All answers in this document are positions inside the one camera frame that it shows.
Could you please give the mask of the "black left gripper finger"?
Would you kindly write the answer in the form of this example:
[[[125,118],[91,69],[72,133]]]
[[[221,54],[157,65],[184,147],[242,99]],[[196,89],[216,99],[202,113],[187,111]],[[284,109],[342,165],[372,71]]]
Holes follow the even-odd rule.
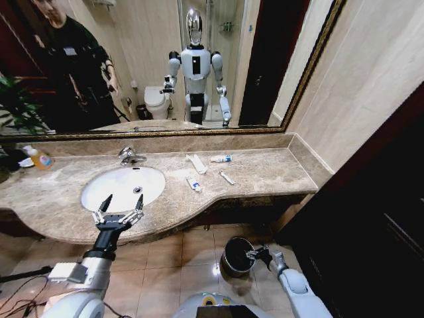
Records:
[[[109,205],[111,203],[111,200],[113,198],[113,195],[110,194],[99,206],[99,208],[96,211],[92,212],[92,217],[94,220],[94,223],[96,225],[105,223],[104,214],[106,213],[107,209],[109,208]]]
[[[136,224],[144,216],[142,211],[144,206],[144,195],[141,194],[136,202],[135,208],[123,217],[123,224]]]

